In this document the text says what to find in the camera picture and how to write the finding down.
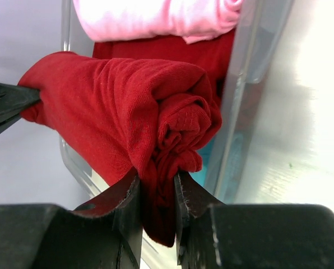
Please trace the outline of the clear plastic storage bin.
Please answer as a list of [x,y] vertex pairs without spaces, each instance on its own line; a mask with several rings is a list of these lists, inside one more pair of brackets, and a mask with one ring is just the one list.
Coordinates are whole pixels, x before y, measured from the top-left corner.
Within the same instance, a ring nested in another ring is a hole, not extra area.
[[[93,42],[83,32],[72,2],[62,1],[62,50],[92,56]],[[215,136],[210,156],[210,161],[217,163],[217,166],[207,174],[207,179],[216,181],[214,193],[211,193],[216,198],[221,193],[224,169],[236,132],[244,134],[239,184],[242,179],[263,84],[293,4],[294,1],[243,3],[224,83],[221,102],[223,124]],[[59,145],[65,166],[91,198],[109,188],[101,176],[61,137]],[[181,268],[177,265],[176,243],[172,248],[163,247],[143,232],[141,247],[140,268]]]

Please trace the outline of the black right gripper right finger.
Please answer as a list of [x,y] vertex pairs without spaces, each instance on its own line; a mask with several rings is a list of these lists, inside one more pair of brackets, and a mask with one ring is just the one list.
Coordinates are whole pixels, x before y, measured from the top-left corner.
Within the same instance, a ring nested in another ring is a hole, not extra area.
[[224,204],[189,173],[174,177],[183,268],[334,268],[334,213],[309,204]]

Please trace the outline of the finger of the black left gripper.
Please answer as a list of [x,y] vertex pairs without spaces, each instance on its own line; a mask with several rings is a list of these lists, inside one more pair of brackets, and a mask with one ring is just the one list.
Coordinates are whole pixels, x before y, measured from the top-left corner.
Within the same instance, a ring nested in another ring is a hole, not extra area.
[[20,113],[40,101],[40,91],[0,83],[0,134],[20,118]]

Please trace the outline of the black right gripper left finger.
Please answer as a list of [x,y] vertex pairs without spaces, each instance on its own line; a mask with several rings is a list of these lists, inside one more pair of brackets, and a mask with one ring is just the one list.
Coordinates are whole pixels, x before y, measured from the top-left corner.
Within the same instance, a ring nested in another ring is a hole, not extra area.
[[0,205],[0,268],[139,268],[142,229],[132,169],[74,210]]

